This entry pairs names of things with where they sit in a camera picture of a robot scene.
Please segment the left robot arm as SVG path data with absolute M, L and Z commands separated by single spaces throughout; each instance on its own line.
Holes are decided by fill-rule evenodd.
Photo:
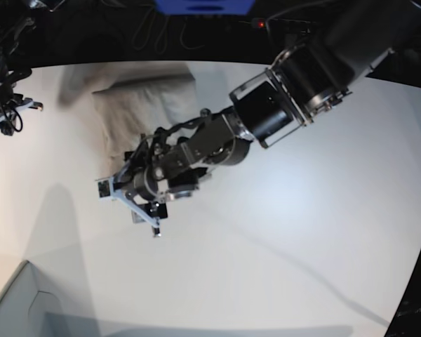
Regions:
M 230 92 L 231 105 L 158 128 L 98 182 L 103 199 L 125 204 L 137 223 L 161 234 L 167 203 L 190 197 L 219 166 L 242 162 L 250 144 L 285 127 L 307 126 L 339 105 L 349 87 L 421 25 L 421 1 L 353 1 L 331 24 L 297 40 L 269 67 Z

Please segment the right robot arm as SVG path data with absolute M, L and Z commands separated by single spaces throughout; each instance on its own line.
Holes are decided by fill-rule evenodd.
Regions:
M 0 1 L 0 131 L 12 136 L 23 130 L 20 113 L 42 111 L 44 105 L 16 93 L 16 84 L 32 75 L 27 67 L 11 69 L 8 62 L 20 45 L 20 37 L 35 28 L 35 19 L 19 1 Z

